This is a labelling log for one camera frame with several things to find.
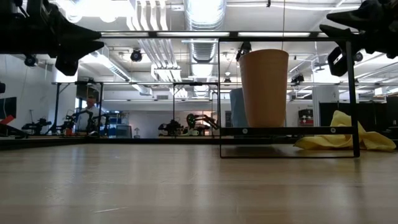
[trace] metal frame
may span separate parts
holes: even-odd
[[[324,33],[321,32],[308,32],[309,35],[306,37],[297,36],[295,32],[279,32],[282,33],[282,36],[275,37],[272,35],[267,35],[270,32],[261,32],[261,31],[250,31],[250,33],[262,33],[262,37],[257,35],[257,37],[240,37],[237,31],[220,31],[223,33],[228,33],[228,35],[217,35],[216,32],[214,35],[203,35],[202,33],[209,32],[197,32],[197,31],[183,31],[183,32],[174,32],[174,31],[115,31],[115,32],[102,32],[103,39],[218,39],[218,56],[220,57],[220,42],[242,42],[242,41],[251,41],[251,42],[346,42],[347,46],[347,61],[348,61],[348,83],[301,83],[300,85],[348,85],[349,86],[349,96],[350,96],[350,107],[351,107],[351,124],[352,127],[314,127],[314,128],[222,128],[220,125],[220,138],[213,139],[213,141],[218,141],[220,157],[221,158],[234,158],[234,159],[258,159],[258,158],[280,158],[280,157],[245,157],[245,156],[224,156],[222,155],[222,144],[226,142],[232,142],[233,144],[252,144],[252,143],[267,143],[270,142],[267,139],[251,139],[247,141],[247,139],[234,139],[234,141],[227,141],[228,139],[222,139],[222,136],[231,135],[231,134],[240,134],[249,135],[249,134],[270,134],[270,135],[287,135],[287,134],[352,134],[353,135],[353,156],[359,157],[359,135],[358,135],[358,118],[356,115],[356,95],[355,95],[355,86],[361,85],[361,83],[354,82],[354,69],[353,69],[353,61],[351,55],[351,43],[349,39],[346,38],[330,38],[326,37]],[[221,82],[220,77],[220,62],[218,62],[218,121],[221,123]],[[189,85],[190,83],[173,83],[173,88],[175,89],[176,85]],[[59,85],[57,84],[57,105],[56,111],[58,110],[58,98],[59,98]],[[173,111],[175,113],[175,93],[173,93]],[[57,122],[57,112],[55,114],[55,124]],[[282,144],[284,141],[271,141],[274,144]],[[288,157],[288,158],[342,158],[341,156],[337,157]]]
[[[66,87],[68,87],[69,85],[87,85],[87,84],[93,84],[93,85],[100,85],[101,89],[99,91],[99,112],[98,112],[98,124],[101,123],[101,113],[102,113],[102,101],[103,101],[103,92],[104,92],[104,83],[103,82],[75,82],[75,83],[52,83],[54,85],[57,85],[57,94],[56,94],[56,100],[55,100],[55,115],[54,115],[54,122],[53,125],[51,126],[51,128],[47,131],[48,134],[50,131],[52,133],[52,135],[54,135],[54,133],[57,133],[57,123],[58,123],[58,106],[59,106],[59,99],[60,99],[60,94],[61,92],[66,89]],[[62,91],[60,91],[60,87],[61,85],[66,85]],[[98,134],[100,134],[101,131],[101,126],[98,125]]]
[[[351,127],[313,127],[313,128],[223,128],[220,126],[220,145],[219,152],[222,159],[276,159],[276,158],[309,158],[309,159],[330,159],[330,158],[357,158],[360,156],[358,117],[356,114],[356,95],[353,58],[351,54],[351,42],[349,39],[342,38],[323,38],[323,37],[225,37],[218,39],[218,57],[220,57],[220,42],[330,42],[340,41],[346,43],[347,66],[348,66],[348,86],[349,100],[351,108]],[[220,63],[218,64],[218,82],[221,83]],[[221,93],[218,85],[218,109],[221,111]],[[352,134],[353,136],[353,156],[334,156],[334,157],[313,157],[313,156],[225,156],[223,155],[223,136],[230,135],[288,135],[288,134]]]

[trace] yellow cloth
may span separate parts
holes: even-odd
[[[330,126],[351,126],[351,117],[341,111],[335,111]],[[358,122],[359,142],[361,149],[393,151],[396,145],[389,138],[377,133],[366,132]],[[353,137],[350,134],[319,135],[304,137],[294,145],[302,149],[341,149],[353,147]]]

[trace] white wall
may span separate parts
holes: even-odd
[[[55,81],[53,72],[27,67],[23,60],[12,55],[0,55],[0,81],[6,84],[6,92],[0,98],[17,97],[17,118],[8,125],[21,129],[24,124],[31,123],[29,110],[33,110],[34,122],[39,118],[53,122],[57,89],[52,84]],[[74,109],[75,98],[75,85],[60,94],[58,124],[63,123],[67,110]]]
[[[299,126],[299,110],[313,109],[312,101],[291,101],[286,104],[286,126]]]
[[[0,55],[0,81],[6,84],[6,92],[0,98],[17,97],[17,118],[8,125],[21,129],[33,120],[49,118],[52,73],[43,68],[26,67],[24,61],[12,55]]]

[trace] black metal frame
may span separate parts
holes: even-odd
[[[104,83],[103,82],[75,82],[75,83],[53,83],[57,85],[57,94],[56,94],[56,100],[55,100],[55,115],[54,115],[54,122],[53,125],[51,126],[51,128],[49,129],[49,131],[51,131],[51,133],[54,135],[54,133],[57,133],[57,123],[58,123],[58,105],[59,105],[59,99],[60,99],[60,87],[61,85],[87,85],[87,84],[93,84],[93,85],[100,85],[101,89],[100,89],[100,93],[99,93],[99,112],[98,112],[98,124],[101,123],[101,114],[102,114],[102,98],[103,98],[103,92],[104,92]],[[98,134],[100,134],[101,131],[101,126],[98,125]]]
[[[346,42],[347,66],[348,66],[348,86],[351,107],[351,127],[313,127],[313,128],[223,128],[220,126],[220,158],[222,159],[275,159],[275,158],[309,158],[309,159],[330,159],[330,158],[356,158],[360,156],[358,117],[356,111],[355,78],[353,58],[351,54],[351,42],[349,39],[329,38],[329,37],[225,37],[218,39],[218,57],[220,57],[220,42]],[[218,63],[218,83],[221,83],[220,63]],[[218,85],[218,110],[221,111],[221,93]],[[313,157],[313,156],[225,156],[223,155],[223,136],[243,135],[243,136],[264,136],[264,135],[288,135],[288,134],[352,134],[353,136],[353,156],[334,156],[334,157]]]

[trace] black metal bar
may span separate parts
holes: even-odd
[[[174,85],[190,85],[190,86],[201,86],[201,85],[218,85],[217,82],[175,82]]]
[[[222,159],[352,159],[354,156],[223,156]]]
[[[102,97],[104,93],[104,83],[100,83],[101,90],[99,92],[99,112],[98,112],[98,136],[101,132],[101,115],[102,115]]]
[[[221,69],[220,69],[220,40],[218,40],[217,43],[217,62],[218,62],[218,85],[217,85],[217,115],[218,115],[218,125],[220,126],[219,128],[219,140],[220,140],[220,145],[219,145],[219,150],[220,150],[220,158],[223,158],[223,153],[221,150],[222,147],[222,130],[223,130],[223,125],[221,122]]]
[[[239,33],[257,33],[255,37],[239,37]],[[279,37],[271,36],[270,31],[222,31],[223,34],[220,34],[218,31],[214,32],[214,35],[203,35],[203,33],[211,33],[211,31],[103,31],[101,32],[103,39],[142,39],[148,38],[151,39],[220,39],[220,42],[241,42],[241,41],[264,41],[264,42],[345,42],[348,40],[348,37],[320,37],[321,32],[308,32],[308,36],[294,36],[297,32],[284,32],[285,34],[292,35],[281,35]]]
[[[54,123],[51,126],[50,130],[51,130],[51,134],[54,135],[57,133],[57,120],[58,120],[58,104],[60,101],[60,87],[61,84],[58,83],[57,84],[57,95],[56,95],[56,99],[55,99],[55,115],[54,115]]]
[[[331,37],[219,37],[220,42],[341,42],[347,38]]]
[[[349,90],[349,107],[351,109],[351,125],[353,127],[353,151],[354,157],[361,156],[359,148],[359,133],[358,133],[358,115],[356,111],[356,93],[355,93],[355,74],[354,62],[351,48],[351,42],[346,42],[347,55],[347,69],[348,69],[348,90]]]
[[[175,83],[173,83],[173,121],[175,121]]]
[[[299,127],[299,128],[223,128],[222,136],[265,136],[289,134],[352,134],[352,127]]]
[[[81,107],[83,107],[83,99],[79,98],[79,111],[81,111]]]

